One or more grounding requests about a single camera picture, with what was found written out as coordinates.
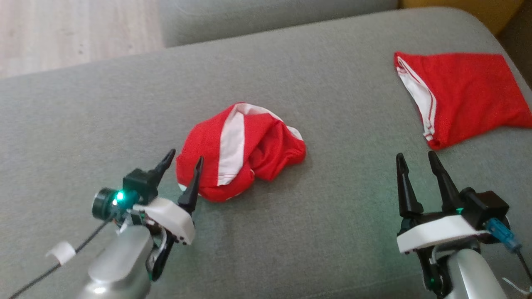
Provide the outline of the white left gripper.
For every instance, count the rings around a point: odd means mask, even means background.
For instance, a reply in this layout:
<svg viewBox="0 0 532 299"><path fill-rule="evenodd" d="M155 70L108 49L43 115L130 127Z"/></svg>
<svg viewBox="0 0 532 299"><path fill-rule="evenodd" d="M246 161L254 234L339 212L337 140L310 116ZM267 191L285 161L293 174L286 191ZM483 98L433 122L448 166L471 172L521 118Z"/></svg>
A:
<svg viewBox="0 0 532 299"><path fill-rule="evenodd" d="M175 148L169 150L152 169L156 186L160 184L165 172L171 166L175 153ZM140 212L145 223L160 228L161 244L152 250L147 261L152 281L157 281L162 276L173 245L175 243L191 245L195 238L196 230L191 214L197 205L203 163L204 157L200 156L194 167L192 180L180 195L178 205L162 197L155 198L148 206L134 205L134 210Z"/></svg>

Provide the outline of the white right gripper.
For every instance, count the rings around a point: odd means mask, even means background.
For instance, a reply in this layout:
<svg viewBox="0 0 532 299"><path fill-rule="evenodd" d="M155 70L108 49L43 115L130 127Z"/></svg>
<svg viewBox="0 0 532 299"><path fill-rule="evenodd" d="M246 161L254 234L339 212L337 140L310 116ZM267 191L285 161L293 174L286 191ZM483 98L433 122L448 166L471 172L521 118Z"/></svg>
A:
<svg viewBox="0 0 532 299"><path fill-rule="evenodd" d="M456 212L461 208L459 191L435 151L428 152L431 170L437 178L441 210ZM477 230L462 215L439 216L423 224L414 218L424 208L417 201L409 178L409 168L402 153L397 157L399 215L404 218L397 235L401 254L418 257L426 291L436 297L488 297L489 265L480 246L489 232Z"/></svg>

